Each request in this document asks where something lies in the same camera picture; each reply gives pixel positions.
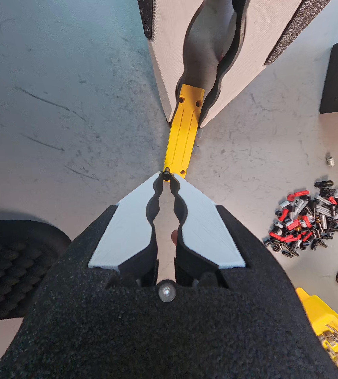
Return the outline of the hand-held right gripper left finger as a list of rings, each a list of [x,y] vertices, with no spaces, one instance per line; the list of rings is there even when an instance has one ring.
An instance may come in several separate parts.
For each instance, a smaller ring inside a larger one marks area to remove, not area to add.
[[[157,283],[157,239],[154,226],[163,190],[163,174],[157,172],[122,198],[101,236],[89,269],[116,272],[140,286]]]

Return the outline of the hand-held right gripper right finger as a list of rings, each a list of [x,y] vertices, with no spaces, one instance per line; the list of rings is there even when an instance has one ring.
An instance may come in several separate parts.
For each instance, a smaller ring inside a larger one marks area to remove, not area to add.
[[[245,268],[246,263],[218,205],[179,174],[171,174],[170,189],[179,221],[175,256],[177,283],[192,286],[205,274],[218,278],[221,270]]]

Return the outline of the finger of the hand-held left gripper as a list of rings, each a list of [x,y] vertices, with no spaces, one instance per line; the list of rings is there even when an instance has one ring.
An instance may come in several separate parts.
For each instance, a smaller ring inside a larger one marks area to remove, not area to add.
[[[217,68],[214,87],[204,100],[199,127],[204,127],[265,69],[265,62],[299,8],[300,0],[247,1],[241,41],[233,59],[227,53]]]
[[[148,50],[167,122],[174,116],[176,90],[185,71],[185,37],[203,3],[202,0],[153,1],[152,38],[148,40]]]

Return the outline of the yellow lego panel piece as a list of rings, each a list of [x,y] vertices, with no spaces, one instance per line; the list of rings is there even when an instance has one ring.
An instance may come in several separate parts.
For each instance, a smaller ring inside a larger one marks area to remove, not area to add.
[[[164,168],[185,178],[193,152],[203,105],[204,89],[183,84],[179,104],[172,120]]]

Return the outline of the pile of small lego connectors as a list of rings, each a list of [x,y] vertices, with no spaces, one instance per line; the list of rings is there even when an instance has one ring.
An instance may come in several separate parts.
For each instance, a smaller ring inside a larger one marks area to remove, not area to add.
[[[314,196],[308,190],[290,193],[279,203],[264,246],[288,258],[301,251],[327,248],[326,241],[338,234],[338,188],[332,180],[315,182]]]

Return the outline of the yellow bin with lego parts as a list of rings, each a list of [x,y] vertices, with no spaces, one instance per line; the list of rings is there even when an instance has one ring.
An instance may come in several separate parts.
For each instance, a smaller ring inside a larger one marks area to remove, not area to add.
[[[296,293],[303,304],[309,322],[317,335],[326,330],[326,324],[330,324],[338,330],[338,314],[324,303],[318,296],[310,296],[302,288],[296,288]]]

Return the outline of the heap of blue grey lego parts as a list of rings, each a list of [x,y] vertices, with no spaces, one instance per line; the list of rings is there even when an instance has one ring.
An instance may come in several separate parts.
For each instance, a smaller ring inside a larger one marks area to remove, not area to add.
[[[326,330],[318,335],[318,339],[329,357],[338,367],[338,330],[330,324],[326,324],[326,328]]]

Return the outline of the black mesh cushion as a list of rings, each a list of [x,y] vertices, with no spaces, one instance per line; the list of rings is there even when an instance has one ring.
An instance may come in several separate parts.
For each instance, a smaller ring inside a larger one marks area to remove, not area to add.
[[[0,210],[0,320],[26,315],[43,279],[71,243],[48,221]]]

